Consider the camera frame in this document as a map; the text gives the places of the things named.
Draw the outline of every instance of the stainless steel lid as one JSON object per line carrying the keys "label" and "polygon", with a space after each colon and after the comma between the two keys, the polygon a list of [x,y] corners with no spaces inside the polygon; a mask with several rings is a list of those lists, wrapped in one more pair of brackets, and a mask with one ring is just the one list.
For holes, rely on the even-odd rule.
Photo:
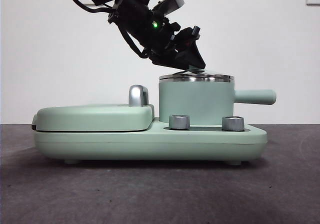
{"label": "stainless steel lid", "polygon": [[189,69],[171,75],[159,77],[162,82],[221,82],[233,83],[235,78],[232,75],[214,73],[205,69]]}

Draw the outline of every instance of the green led light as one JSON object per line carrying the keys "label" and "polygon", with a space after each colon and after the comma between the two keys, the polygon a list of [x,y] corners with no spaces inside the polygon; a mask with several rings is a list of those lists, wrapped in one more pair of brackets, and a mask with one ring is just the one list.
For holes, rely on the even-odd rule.
{"label": "green led light", "polygon": [[153,28],[158,28],[159,24],[154,20],[152,22],[152,26],[153,26]]}

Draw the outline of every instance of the black cable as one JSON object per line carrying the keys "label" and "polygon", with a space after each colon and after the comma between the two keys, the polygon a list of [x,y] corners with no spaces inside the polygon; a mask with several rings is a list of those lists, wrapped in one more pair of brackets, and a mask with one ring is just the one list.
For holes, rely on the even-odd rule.
{"label": "black cable", "polygon": [[139,48],[136,46],[136,44],[134,43],[134,41],[131,39],[131,37],[129,36],[128,32],[126,31],[126,29],[124,29],[123,27],[119,26],[119,31],[122,35],[122,37],[124,38],[124,40],[126,41],[126,43],[129,45],[129,47],[140,57],[143,59],[148,58],[147,53],[142,53]]}
{"label": "black cable", "polygon": [[108,5],[108,4],[103,4],[104,6],[106,6],[107,8],[112,8],[112,6]]}
{"label": "black cable", "polygon": [[72,1],[74,1],[74,3],[77,4],[80,8],[82,8],[83,10],[85,10],[89,13],[113,13],[114,12],[110,8],[100,7],[97,9],[92,9],[92,8],[89,8],[89,7],[85,6],[84,4],[82,4],[79,0],[72,0]]}

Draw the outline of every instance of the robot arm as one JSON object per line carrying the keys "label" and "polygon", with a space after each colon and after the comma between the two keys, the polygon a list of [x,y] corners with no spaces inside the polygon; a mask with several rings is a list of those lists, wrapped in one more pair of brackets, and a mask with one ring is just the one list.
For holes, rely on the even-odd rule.
{"label": "robot arm", "polygon": [[[118,26],[124,40],[140,58],[149,58],[155,65],[182,70],[204,69],[206,66],[196,45],[200,28],[188,27],[180,31],[181,26],[177,22],[170,23],[166,17],[179,9],[184,0],[163,0],[152,10],[148,8],[150,0],[92,0],[96,6],[106,6],[96,9],[78,0],[73,1],[87,12],[109,13],[108,22]],[[112,7],[106,4],[110,1],[114,1]],[[144,47],[143,51],[129,34]]]}

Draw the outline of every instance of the mint green handle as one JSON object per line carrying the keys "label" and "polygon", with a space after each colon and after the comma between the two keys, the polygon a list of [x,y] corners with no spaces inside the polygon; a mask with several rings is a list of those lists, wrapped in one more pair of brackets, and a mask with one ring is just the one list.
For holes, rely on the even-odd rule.
{"label": "mint green handle", "polygon": [[236,90],[235,103],[272,105],[277,100],[274,90]]}

